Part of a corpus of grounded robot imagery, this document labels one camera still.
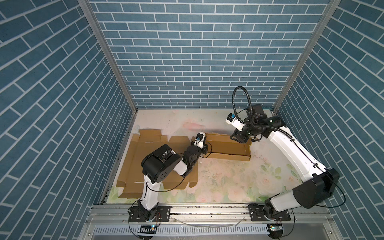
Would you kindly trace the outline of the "brown cardboard box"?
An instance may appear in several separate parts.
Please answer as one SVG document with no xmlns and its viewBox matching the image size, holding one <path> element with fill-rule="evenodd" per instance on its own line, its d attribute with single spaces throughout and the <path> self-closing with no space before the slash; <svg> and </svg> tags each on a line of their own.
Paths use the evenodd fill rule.
<svg viewBox="0 0 384 240">
<path fill-rule="evenodd" d="M 206 142 L 208 145 L 208 153 L 200 158 L 211 158 L 218 160 L 233 160 L 249 162 L 251 159 L 250 146 L 251 142 L 240 144 L 230 139 L 229 135 L 206 134 Z M 187 148 L 192 154 L 197 154 L 197 147 L 192 145 Z"/>
</svg>

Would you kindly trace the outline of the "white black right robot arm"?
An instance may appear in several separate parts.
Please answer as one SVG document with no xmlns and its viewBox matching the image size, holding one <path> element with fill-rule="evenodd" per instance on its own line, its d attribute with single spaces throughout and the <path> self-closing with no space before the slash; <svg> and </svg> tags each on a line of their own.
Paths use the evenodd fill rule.
<svg viewBox="0 0 384 240">
<path fill-rule="evenodd" d="M 259 142 L 262 138 L 276 145 L 298 172 L 302 183 L 292 190 L 278 194 L 265 200 L 263 214 L 267 219 L 275 220 L 288 209 L 303 207 L 310 209 L 319 206 L 330 198 L 335 190 L 340 190 L 338 181 L 340 174 L 335 169 L 325 167 L 313 157 L 301 143 L 292 135 L 285 122 L 277 116 L 268 118 L 261 105 L 252 105 L 251 98 L 242 86 L 234 89 L 232 96 L 242 90 L 248 101 L 247 117 L 241 119 L 237 108 L 229 114 L 226 122 L 235 127 L 230 136 L 240 144 L 248 141 Z"/>
</svg>

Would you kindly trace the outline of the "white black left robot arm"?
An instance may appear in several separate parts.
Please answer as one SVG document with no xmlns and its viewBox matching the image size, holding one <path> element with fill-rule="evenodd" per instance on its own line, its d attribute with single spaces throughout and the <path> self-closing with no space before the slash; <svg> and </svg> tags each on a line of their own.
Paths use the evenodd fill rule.
<svg viewBox="0 0 384 240">
<path fill-rule="evenodd" d="M 174 152 L 165 144 L 146 156 L 142 161 L 145 182 L 143 195 L 138 200 L 139 217 L 147 222 L 153 220 L 158 215 L 161 182 L 173 171 L 185 179 L 201 155 L 207 152 L 208 145 L 197 141 L 182 154 Z"/>
</svg>

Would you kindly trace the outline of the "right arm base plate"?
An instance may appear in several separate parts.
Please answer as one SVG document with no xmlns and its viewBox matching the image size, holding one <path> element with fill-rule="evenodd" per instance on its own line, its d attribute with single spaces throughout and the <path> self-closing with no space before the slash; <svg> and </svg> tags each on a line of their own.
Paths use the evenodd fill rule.
<svg viewBox="0 0 384 240">
<path fill-rule="evenodd" d="M 262 221 L 290 221 L 291 216 L 288 210 L 283 212 L 277 212 L 270 205 L 259 205 L 252 203 L 248 205 L 248 210 L 250 213 L 252 222 L 262 222 Z"/>
</svg>

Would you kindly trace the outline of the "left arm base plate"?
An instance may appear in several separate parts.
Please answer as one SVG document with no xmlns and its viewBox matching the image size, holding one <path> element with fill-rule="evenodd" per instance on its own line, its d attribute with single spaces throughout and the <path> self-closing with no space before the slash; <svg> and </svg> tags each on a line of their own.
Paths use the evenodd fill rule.
<svg viewBox="0 0 384 240">
<path fill-rule="evenodd" d="M 128 210 L 129 221 L 144 223 L 155 222 L 169 222 L 171 207 L 170 206 L 155 206 L 151 210 L 145 209 L 143 206 L 133 206 Z"/>
</svg>

